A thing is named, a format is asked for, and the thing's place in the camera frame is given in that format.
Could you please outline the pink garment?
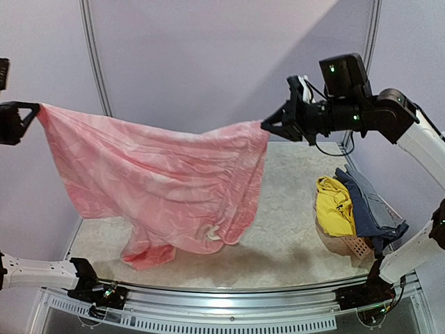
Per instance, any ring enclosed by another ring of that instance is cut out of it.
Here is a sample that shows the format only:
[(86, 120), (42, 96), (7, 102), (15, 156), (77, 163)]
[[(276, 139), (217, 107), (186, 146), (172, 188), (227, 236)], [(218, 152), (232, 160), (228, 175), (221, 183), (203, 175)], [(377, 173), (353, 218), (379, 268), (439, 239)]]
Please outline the pink garment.
[(190, 134), (49, 104), (38, 120), (80, 216), (132, 225), (120, 257), (137, 270), (217, 253), (254, 222), (269, 140), (257, 121)]

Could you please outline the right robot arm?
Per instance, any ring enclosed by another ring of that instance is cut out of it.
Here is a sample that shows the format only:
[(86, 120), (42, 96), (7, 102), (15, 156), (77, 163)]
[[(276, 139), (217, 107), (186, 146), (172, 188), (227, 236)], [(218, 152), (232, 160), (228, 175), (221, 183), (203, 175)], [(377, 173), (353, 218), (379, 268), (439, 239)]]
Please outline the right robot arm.
[[(290, 98), (261, 123), (281, 138), (315, 145), (316, 136), (331, 132), (377, 131), (410, 154), (440, 185), (444, 185), (444, 136), (422, 109), (399, 90), (388, 88), (373, 95), (362, 57), (357, 53), (321, 60), (325, 98), (312, 102), (304, 94), (306, 82), (288, 77)], [(397, 251), (375, 261), (359, 289), (365, 303), (375, 303), (406, 273), (444, 249), (444, 206), (432, 214), (422, 231)]]

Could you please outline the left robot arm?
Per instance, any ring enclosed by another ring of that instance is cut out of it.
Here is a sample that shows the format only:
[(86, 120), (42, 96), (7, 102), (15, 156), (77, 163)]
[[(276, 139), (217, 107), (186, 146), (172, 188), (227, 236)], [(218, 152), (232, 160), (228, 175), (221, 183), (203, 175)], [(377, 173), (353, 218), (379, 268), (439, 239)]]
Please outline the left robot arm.
[[(40, 105), (30, 102), (1, 103), (1, 144), (17, 145), (33, 119), (40, 111)], [(102, 284), (91, 276), (81, 276), (76, 265), (70, 261), (48, 262), (20, 259), (1, 253), (1, 288), (13, 287), (55, 287), (66, 290), (76, 288), (89, 302), (96, 302), (103, 296)]]

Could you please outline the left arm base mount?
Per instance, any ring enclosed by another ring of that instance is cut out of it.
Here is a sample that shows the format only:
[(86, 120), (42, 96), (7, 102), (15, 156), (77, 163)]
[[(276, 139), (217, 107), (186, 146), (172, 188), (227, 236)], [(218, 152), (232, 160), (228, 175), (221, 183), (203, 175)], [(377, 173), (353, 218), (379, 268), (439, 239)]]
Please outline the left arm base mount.
[(100, 283), (99, 278), (87, 259), (72, 257), (78, 281), (67, 295), (79, 301), (95, 304), (97, 307), (123, 310), (129, 290), (116, 282)]

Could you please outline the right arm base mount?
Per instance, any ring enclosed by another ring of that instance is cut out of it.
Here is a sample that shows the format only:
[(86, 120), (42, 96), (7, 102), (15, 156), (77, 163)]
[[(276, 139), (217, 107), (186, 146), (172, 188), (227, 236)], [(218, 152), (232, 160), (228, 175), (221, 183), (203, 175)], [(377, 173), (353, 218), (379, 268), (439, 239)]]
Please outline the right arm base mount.
[(380, 266), (383, 257), (377, 259), (366, 278), (365, 283), (340, 287), (334, 291), (335, 301), (341, 310), (360, 308), (374, 303), (390, 300), (389, 307), (397, 305), (396, 290), (393, 283), (388, 283), (380, 277)]

